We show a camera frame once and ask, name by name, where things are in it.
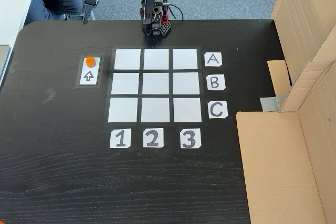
number 1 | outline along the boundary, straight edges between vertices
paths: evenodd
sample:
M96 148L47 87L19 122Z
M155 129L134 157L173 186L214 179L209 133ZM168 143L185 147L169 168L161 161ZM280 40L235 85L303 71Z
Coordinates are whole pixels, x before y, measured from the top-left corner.
M126 144L124 144L124 133L125 133L125 131L122 130L117 135L115 135L116 137L120 136L120 144L117 144L117 147L125 147L126 146Z
M115 129L111 132L110 148L129 148L131 129Z

gray tape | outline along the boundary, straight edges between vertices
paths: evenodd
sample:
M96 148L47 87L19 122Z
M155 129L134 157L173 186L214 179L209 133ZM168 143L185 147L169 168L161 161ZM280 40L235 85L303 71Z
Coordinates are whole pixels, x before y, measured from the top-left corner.
M278 99L276 97L264 97L260 98L261 107L263 111L278 111Z
M44 91L45 94L49 94L49 97L47 99L44 99L42 101L42 104L46 104L47 102L51 102L54 99L56 99L56 92L54 91L54 88L50 88Z
M277 95L276 97L260 98L263 111L279 111L287 95Z
M16 70L13 68L15 65L17 65L19 62L17 60L14 60L12 64L10 64L10 67L9 67L9 72L11 73L15 73Z

white tile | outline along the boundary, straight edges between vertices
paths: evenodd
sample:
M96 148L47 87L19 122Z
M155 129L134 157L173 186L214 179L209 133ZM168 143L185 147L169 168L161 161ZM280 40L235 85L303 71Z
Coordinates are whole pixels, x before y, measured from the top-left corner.
M129 148L131 146L131 129L113 130L110 148Z
M143 147L144 148L162 148L163 143L163 128L145 129L143 132Z
M224 90L225 77L223 74L212 74L206 77L208 90Z
M198 69L196 49L173 49L173 69Z
M180 132L182 149L196 149L202 145L201 129L183 129Z
M111 98L109 109L109 123L137 122L137 98Z
M100 57L94 57L94 59L96 60L96 65L93 68L90 68L86 65L86 59L87 58L84 58L83 61L79 85L96 85L98 81Z
M112 94L138 94L139 73L114 73Z
M173 94L199 94L198 73L173 73Z
M208 103L209 118L226 118L228 116L226 101Z
M139 70L141 49L116 49L114 69Z
M143 69L168 70L169 49L145 49Z
M222 65L222 53L206 52L204 55L204 64L206 67L220 67Z
M142 98L141 122L169 121L169 98Z
M169 94L169 73L144 73L143 94Z
M201 122L199 98L174 98L174 122Z

black table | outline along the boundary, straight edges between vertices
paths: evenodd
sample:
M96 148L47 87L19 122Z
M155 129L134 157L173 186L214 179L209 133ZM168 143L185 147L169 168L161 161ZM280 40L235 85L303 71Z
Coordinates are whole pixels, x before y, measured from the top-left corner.
M4 223L250 223L235 115L275 96L267 60L283 59L272 20L175 21L146 40L139 21L36 22L19 34L0 91L0 220ZM202 146L110 149L106 123L115 47L221 52L229 117L202 124ZM81 55L104 54L100 87L75 89Z

orange ball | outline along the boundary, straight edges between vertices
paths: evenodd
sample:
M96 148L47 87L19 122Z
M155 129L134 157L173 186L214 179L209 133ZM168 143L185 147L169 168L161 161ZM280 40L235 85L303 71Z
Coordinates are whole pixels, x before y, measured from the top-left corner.
M94 59L94 57L89 56L88 58L86 58L85 63L89 68L93 68L96 65L96 60Z

